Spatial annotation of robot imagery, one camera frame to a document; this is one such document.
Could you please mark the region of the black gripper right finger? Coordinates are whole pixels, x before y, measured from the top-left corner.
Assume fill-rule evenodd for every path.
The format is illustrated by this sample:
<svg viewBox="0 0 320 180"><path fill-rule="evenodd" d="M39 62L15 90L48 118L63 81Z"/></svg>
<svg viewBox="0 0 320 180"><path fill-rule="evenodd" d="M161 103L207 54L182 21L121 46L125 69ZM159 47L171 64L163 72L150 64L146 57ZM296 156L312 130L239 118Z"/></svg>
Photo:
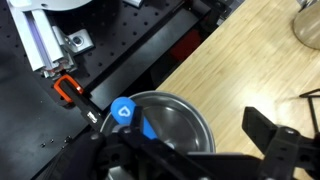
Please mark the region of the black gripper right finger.
<svg viewBox="0 0 320 180"><path fill-rule="evenodd" d="M319 134L307 138L291 127L275 125L254 107L244 109L242 129L264 155L259 180L293 180L296 168L320 180Z"/></svg>

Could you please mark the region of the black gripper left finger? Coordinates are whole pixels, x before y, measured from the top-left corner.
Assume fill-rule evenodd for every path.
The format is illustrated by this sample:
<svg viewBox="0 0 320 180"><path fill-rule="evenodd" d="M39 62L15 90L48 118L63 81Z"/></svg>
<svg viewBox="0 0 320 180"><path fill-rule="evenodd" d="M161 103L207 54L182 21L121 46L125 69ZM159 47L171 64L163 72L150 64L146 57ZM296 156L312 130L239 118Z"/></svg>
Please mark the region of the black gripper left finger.
<svg viewBox="0 0 320 180"><path fill-rule="evenodd" d="M214 180L214 176L191 157L172 149L157 138L142 132L143 114L135 107L129 125L106 138L96 160L97 169L127 166L138 180Z"/></svg>

